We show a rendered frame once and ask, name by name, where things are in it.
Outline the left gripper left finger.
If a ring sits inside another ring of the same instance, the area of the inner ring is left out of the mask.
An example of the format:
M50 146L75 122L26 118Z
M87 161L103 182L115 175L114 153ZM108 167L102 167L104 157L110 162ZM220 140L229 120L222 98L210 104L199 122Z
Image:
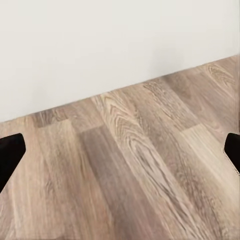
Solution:
M0 194L25 153L22 133L0 138Z

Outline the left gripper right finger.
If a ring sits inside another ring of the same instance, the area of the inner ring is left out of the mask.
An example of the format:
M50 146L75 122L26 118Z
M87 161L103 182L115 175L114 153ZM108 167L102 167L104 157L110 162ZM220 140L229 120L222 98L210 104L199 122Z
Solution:
M227 135L224 151L230 158L234 166L240 173L240 135L235 133L229 133Z

